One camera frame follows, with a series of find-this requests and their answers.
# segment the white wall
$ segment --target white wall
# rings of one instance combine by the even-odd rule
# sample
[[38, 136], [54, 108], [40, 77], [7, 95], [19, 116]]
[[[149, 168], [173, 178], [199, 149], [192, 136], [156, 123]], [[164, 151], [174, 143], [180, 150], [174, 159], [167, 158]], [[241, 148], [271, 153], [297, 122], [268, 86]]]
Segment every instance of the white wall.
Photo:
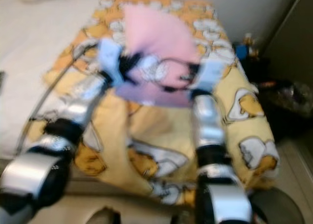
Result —
[[218, 11], [218, 16], [231, 41], [241, 41], [252, 33], [262, 44], [273, 31], [291, 0], [208, 0]]

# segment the yellow blanket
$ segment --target yellow blanket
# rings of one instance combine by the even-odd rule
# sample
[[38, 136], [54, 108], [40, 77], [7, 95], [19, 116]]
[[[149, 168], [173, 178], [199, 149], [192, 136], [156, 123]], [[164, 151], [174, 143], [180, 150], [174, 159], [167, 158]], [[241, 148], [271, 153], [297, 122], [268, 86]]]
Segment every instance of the yellow blanket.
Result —
[[[229, 63], [214, 95], [223, 113], [233, 167], [246, 189], [271, 187], [279, 157], [270, 128], [215, 9], [207, 2], [101, 0], [92, 19], [45, 74], [45, 81], [51, 84], [90, 38], [112, 37], [123, 43], [122, 7], [126, 3], [143, 3], [180, 17], [190, 27], [203, 57]], [[54, 94], [70, 92], [96, 69], [96, 53], [90, 49], [74, 62]], [[40, 136], [45, 121], [38, 117], [33, 122], [30, 140]], [[189, 109], [140, 106], [111, 90], [95, 110], [74, 161], [84, 173], [134, 194], [167, 204], [193, 205], [197, 167], [191, 130]]]

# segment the pink towel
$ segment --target pink towel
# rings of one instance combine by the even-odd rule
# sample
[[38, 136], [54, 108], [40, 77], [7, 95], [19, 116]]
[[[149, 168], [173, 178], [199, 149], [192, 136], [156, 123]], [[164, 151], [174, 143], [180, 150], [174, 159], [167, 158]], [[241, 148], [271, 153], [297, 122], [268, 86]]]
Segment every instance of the pink towel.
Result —
[[[129, 82], [117, 88], [116, 94], [144, 105], [188, 107], [188, 92], [164, 91], [164, 86], [181, 89], [189, 74], [181, 62], [199, 63], [200, 55], [188, 27], [179, 18], [141, 5], [125, 6], [126, 49], [144, 58], [129, 73], [138, 84]], [[171, 58], [177, 61], [160, 60]]]

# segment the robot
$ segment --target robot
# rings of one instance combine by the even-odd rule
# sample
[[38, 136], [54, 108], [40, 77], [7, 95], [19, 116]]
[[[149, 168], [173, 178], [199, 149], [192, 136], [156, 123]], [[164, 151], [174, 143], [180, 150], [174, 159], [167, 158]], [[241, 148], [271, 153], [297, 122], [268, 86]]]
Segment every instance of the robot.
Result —
[[[41, 208], [62, 197], [71, 161], [93, 110], [106, 91], [124, 82], [127, 72], [142, 58], [142, 54], [128, 55], [108, 39], [100, 42], [99, 49], [99, 72], [75, 86], [58, 118], [48, 122], [40, 139], [5, 168], [0, 181], [1, 224], [26, 224]], [[220, 113], [210, 94], [223, 69], [212, 69], [206, 63], [190, 64], [189, 68], [198, 158], [196, 224], [249, 224], [252, 208], [231, 167]]]

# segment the white bed sheet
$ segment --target white bed sheet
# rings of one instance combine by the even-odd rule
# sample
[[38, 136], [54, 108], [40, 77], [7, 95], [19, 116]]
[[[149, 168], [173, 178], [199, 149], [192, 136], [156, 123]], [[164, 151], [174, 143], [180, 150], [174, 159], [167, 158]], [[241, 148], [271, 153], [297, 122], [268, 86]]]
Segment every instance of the white bed sheet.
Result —
[[42, 75], [92, 15], [99, 0], [0, 0], [0, 158], [11, 159], [27, 118], [45, 92]]

